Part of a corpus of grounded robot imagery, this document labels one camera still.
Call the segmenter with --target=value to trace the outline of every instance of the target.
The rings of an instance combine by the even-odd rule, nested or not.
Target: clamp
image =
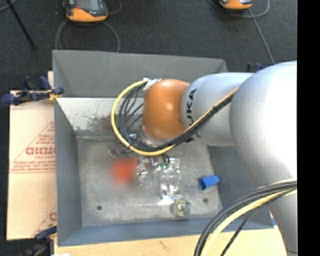
[[[40,101],[40,100],[53,100],[57,97],[61,97],[65,92],[64,88],[61,86],[52,88],[49,84],[48,80],[41,76],[39,78],[40,86],[35,86],[33,82],[30,80],[30,77],[27,76],[23,83],[23,90],[18,91],[15,95],[13,93],[5,94],[1,97],[1,101],[6,105],[19,105],[22,103]],[[31,88],[37,87],[37,91],[32,91]]]

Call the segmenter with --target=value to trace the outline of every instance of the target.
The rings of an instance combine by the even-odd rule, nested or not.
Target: blue block
[[[220,183],[220,178],[217,175],[209,175],[199,179],[199,184],[202,190],[205,190],[206,188],[219,183]]]

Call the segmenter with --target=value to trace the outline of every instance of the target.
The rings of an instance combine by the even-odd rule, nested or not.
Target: red object
[[[132,183],[137,179],[137,157],[114,157],[111,162],[113,180],[118,184]]]

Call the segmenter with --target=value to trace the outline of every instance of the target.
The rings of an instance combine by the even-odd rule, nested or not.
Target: dark floor
[[[234,17],[207,0],[122,0],[122,10],[108,17],[119,36],[121,53],[219,58],[229,71],[245,72],[247,62],[272,64],[252,19]],[[6,3],[0,0],[0,8]],[[117,0],[107,0],[109,9]],[[0,96],[19,88],[26,75],[37,80],[52,68],[55,33],[65,19],[62,0],[19,0],[15,5],[37,46],[31,50],[10,10],[0,12]],[[253,0],[259,13],[266,0]],[[257,23],[275,63],[297,59],[298,0],[270,0],[270,10]],[[108,28],[68,24],[62,33],[66,49],[114,51]],[[14,256],[32,241],[4,241],[8,191],[8,109],[0,108],[0,255]]]

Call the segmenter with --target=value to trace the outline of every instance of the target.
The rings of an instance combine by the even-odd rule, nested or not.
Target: metal nut
[[[178,198],[172,205],[172,212],[178,217],[187,217],[190,214],[191,203],[185,198]]]

